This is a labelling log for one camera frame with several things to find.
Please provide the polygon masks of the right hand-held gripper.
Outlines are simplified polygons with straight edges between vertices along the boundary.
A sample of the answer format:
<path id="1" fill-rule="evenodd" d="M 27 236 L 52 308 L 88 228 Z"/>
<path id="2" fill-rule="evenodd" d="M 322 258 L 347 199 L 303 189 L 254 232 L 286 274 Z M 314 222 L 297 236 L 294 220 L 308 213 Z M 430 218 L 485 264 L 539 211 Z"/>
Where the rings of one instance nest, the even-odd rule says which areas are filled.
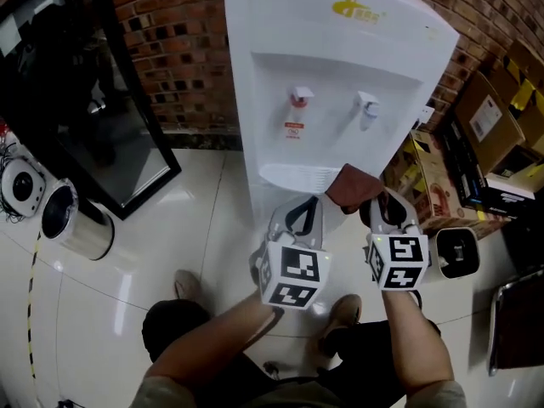
<path id="1" fill-rule="evenodd" d="M 413 291 L 429 266 L 428 237 L 421 232 L 414 206 L 398 192 L 387 188 L 388 197 L 371 201 L 372 230 L 391 230 L 389 234 L 370 233 L 366 262 L 382 291 Z"/>

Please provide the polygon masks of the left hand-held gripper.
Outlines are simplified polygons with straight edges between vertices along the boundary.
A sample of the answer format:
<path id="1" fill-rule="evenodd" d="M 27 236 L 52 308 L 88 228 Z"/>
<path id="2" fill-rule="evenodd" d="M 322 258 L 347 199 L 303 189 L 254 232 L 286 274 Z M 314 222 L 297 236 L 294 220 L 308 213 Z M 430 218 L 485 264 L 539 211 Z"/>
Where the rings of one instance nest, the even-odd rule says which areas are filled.
<path id="1" fill-rule="evenodd" d="M 298 196 L 277 207 L 256 256 L 262 303 L 306 310 L 324 289 L 333 256 L 323 250 L 323 206 Z"/>

